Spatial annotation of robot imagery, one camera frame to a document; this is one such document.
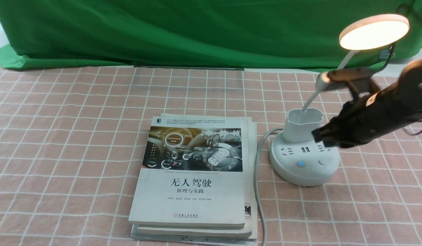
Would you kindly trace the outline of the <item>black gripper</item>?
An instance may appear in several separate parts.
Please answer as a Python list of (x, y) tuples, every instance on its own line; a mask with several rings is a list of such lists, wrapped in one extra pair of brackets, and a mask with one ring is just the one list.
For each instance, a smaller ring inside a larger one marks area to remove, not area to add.
[(314, 141), (327, 148), (352, 148), (404, 127), (404, 95), (404, 90), (381, 90), (348, 101), (326, 127), (312, 131)]

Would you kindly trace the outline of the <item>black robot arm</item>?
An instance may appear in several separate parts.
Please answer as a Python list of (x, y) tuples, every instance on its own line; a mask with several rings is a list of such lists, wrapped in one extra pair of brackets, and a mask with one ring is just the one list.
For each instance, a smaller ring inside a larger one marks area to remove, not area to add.
[(326, 125), (312, 131), (315, 142), (353, 148), (422, 121), (422, 59), (409, 63), (384, 89), (372, 79), (374, 74), (360, 67), (319, 75), (321, 92), (346, 88), (352, 99)]

